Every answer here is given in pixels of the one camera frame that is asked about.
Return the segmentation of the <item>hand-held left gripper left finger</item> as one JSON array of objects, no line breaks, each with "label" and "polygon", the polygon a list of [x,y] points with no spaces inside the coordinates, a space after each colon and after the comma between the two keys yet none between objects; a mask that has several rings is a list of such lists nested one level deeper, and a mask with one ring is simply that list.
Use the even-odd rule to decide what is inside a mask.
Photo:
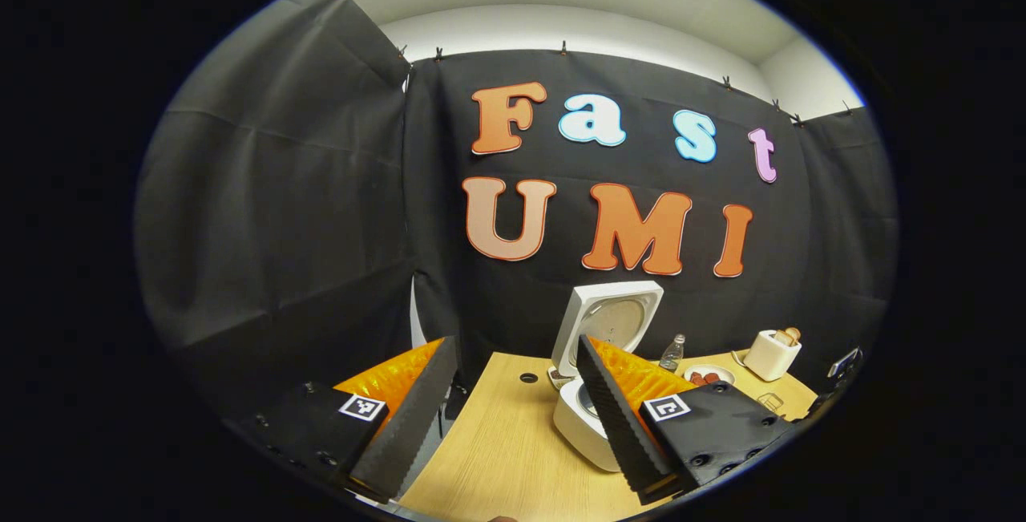
[{"label": "hand-held left gripper left finger", "polygon": [[457,365],[457,339],[442,337],[336,386],[289,388],[228,428],[304,480],[385,504],[406,481]]}]

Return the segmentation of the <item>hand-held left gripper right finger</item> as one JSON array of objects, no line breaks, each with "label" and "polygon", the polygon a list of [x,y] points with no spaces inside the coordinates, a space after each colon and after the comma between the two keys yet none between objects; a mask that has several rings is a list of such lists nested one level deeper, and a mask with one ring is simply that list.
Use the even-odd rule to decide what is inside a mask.
[{"label": "hand-held left gripper right finger", "polygon": [[576,368],[632,492],[654,504],[695,492],[770,456],[806,417],[806,386],[766,382],[740,354],[703,355],[669,372],[580,337]]}]

